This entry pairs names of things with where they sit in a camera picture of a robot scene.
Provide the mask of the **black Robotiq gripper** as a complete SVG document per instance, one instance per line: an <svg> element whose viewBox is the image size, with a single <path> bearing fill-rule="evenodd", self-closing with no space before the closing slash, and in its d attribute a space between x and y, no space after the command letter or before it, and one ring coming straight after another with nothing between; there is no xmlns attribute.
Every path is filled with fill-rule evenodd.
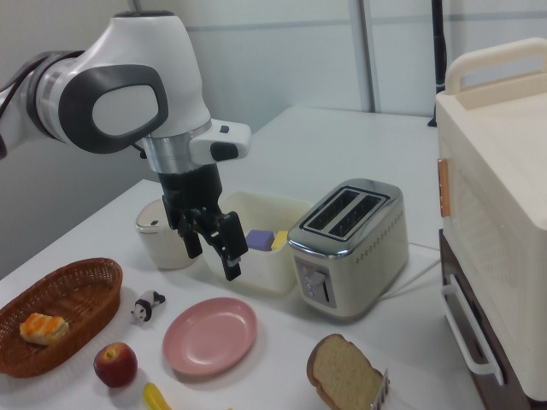
<svg viewBox="0 0 547 410"><path fill-rule="evenodd" d="M188 257L202 254L195 230L205 230L205 240L220 257L226 280L240 276L239 262L249 248L238 214L223 214L218 205L222 185L217 165L185 173L160 173L159 180L168 225L183 240Z"/></svg>

